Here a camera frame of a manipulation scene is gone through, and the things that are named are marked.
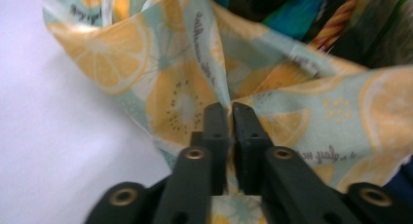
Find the white background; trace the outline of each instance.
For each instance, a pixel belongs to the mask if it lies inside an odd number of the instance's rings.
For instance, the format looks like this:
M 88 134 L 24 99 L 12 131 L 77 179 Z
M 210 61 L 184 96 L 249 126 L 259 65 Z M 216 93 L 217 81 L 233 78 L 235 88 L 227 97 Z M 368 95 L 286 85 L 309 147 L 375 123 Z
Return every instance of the white background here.
M 46 30 L 41 0 L 0 0 L 0 223 L 83 223 L 109 187 L 168 173 Z

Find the white surface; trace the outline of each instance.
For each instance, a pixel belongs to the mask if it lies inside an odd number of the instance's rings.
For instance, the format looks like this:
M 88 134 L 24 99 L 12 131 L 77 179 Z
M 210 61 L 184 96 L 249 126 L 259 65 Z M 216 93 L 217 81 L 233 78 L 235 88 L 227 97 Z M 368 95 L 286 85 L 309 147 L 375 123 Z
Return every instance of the white surface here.
M 41 0 L 0 0 L 0 223 L 83 223 L 109 187 L 168 173 L 46 30 Z

